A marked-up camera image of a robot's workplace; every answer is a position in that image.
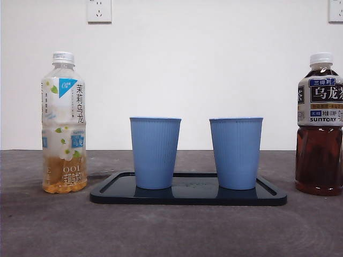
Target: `cup rim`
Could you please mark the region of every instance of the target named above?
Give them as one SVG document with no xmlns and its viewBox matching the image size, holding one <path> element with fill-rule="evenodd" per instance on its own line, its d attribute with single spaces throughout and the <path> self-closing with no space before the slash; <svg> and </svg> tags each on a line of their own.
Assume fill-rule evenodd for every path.
<svg viewBox="0 0 343 257">
<path fill-rule="evenodd" d="M 132 119 L 164 119 L 164 120 L 181 120 L 181 118 L 173 118 L 173 117 L 147 117 L 147 116 L 132 116 L 130 117 L 130 120 Z"/>
<path fill-rule="evenodd" d="M 210 121 L 215 120 L 250 120 L 250 119 L 263 119 L 263 117 L 228 117 L 228 118 L 210 118 Z"/>
</svg>

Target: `blue triangle logo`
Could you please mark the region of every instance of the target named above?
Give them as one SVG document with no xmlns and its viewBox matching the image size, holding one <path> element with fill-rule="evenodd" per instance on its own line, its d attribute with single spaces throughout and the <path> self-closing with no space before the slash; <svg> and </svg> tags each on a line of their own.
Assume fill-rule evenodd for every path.
<svg viewBox="0 0 343 257">
<path fill-rule="evenodd" d="M 76 79 L 59 79 L 59 98 L 61 98 L 76 83 Z"/>
</svg>

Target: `tray rim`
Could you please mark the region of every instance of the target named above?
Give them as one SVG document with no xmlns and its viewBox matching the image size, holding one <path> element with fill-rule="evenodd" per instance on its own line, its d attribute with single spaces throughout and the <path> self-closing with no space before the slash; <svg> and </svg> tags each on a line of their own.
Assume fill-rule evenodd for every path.
<svg viewBox="0 0 343 257">
<path fill-rule="evenodd" d="M 208 206 L 282 206 L 287 203 L 287 194 L 284 190 L 278 188 L 262 176 L 258 175 L 256 181 L 259 181 L 260 185 L 267 191 L 268 187 L 275 195 L 271 195 L 268 198 L 257 199 L 255 203 L 249 203 L 250 199 L 230 199 L 230 203 L 227 199 L 203 199 L 203 198 L 174 198 L 174 199 L 163 199 L 163 198 L 144 198 L 136 196 L 128 197 L 115 197 L 111 195 L 103 194 L 101 191 L 104 188 L 108 188 L 116 180 L 124 176 L 135 176 L 133 171 L 116 171 L 108 178 L 99 182 L 94 189 L 90 192 L 90 201 L 93 203 L 101 204 L 138 204 L 138 205 L 208 205 Z M 217 177 L 215 172 L 175 172 L 173 177 Z"/>
</svg>

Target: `ribbed cup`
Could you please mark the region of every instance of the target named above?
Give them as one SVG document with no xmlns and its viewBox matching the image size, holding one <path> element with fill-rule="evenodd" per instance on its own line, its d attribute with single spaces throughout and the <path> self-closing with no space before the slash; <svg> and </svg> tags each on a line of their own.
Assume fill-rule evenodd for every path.
<svg viewBox="0 0 343 257">
<path fill-rule="evenodd" d="M 163 189 L 172 185 L 181 119 L 131 117 L 136 185 Z"/>
<path fill-rule="evenodd" d="M 255 187 L 263 118 L 210 119 L 219 185 L 235 190 Z"/>
</svg>

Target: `bottle cap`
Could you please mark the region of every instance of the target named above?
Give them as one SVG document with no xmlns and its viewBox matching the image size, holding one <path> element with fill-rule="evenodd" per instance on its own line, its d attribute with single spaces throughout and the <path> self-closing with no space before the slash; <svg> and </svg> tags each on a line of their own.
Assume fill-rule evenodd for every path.
<svg viewBox="0 0 343 257">
<path fill-rule="evenodd" d="M 54 52 L 53 63 L 69 63 L 74 65 L 74 55 L 71 52 Z"/>
<path fill-rule="evenodd" d="M 330 52 L 318 52 L 316 54 L 311 55 L 310 57 L 310 65 L 315 63 L 332 63 L 333 56 Z"/>
</svg>

